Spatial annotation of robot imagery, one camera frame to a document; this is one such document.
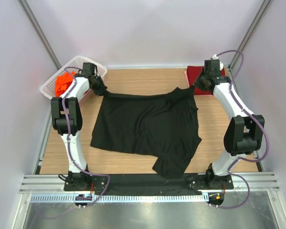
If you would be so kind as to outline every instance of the red cloth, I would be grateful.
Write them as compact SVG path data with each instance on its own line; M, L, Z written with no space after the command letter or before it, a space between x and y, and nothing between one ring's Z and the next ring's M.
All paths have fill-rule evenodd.
M186 69L186 74L187 74L187 79L190 85L193 85L193 83L196 81L198 78L200 72L201 72L202 66L187 66ZM225 75L225 69L222 69L221 75ZM210 92L207 91L202 91L198 88L195 88L194 91L195 95L205 95L205 94L211 94Z

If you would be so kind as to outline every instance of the orange cloth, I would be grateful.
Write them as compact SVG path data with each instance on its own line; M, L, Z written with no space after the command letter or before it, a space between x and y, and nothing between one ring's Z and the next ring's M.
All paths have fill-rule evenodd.
M64 73L64 75L57 76L55 82L55 96L59 97L66 92L66 90L70 87L73 81L72 76L68 73Z

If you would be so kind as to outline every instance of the metal pole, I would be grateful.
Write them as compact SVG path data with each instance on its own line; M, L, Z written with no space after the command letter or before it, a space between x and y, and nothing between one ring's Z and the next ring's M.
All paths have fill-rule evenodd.
M49 54L50 58L52 59L53 63L55 64L57 69L61 68L61 64L59 63L52 47L50 46L46 36L44 35L40 25L38 24L32 10L30 9L26 0L18 0L19 4L21 5L23 11L28 16L34 30L36 31L37 35L39 36L44 48L46 49L47 53Z
M254 31L256 30L257 26L259 25L262 17L264 16L266 10L269 8L270 3L272 2L272 0L264 0L263 3L261 4L260 8L258 9L251 25L249 26L249 29L247 30L242 42L240 43L238 50L239 51L243 51L245 49L245 47L247 46L250 38L252 37ZM240 54L236 53L229 65L230 69L233 69L233 67L235 66L238 58L240 57Z

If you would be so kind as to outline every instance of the white ruler strip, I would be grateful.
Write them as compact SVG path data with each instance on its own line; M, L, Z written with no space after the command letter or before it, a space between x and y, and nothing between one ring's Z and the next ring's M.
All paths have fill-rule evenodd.
M92 195L92 199L76 200L78 194L32 194L30 203L83 203L92 202L98 196ZM98 203L164 203L164 202L205 202L209 197L207 193L195 196L102 196Z

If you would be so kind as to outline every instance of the wooden tabletop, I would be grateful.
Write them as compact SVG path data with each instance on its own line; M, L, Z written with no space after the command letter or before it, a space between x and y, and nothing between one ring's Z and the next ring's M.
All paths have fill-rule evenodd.
M187 88L184 69L109 70L105 84L112 93L154 95L171 92L176 87ZM202 138L187 173L205 172L224 149L223 137L228 127L228 117L221 104L211 95L195 96L198 107L199 136ZM92 130L102 102L102 97L92 95L81 107L83 127L81 142L89 170L94 173L155 173L154 156L117 153L90 146ZM255 163L240 161L234 172L256 172ZM41 174L66 174L68 158L61 137L51 129Z

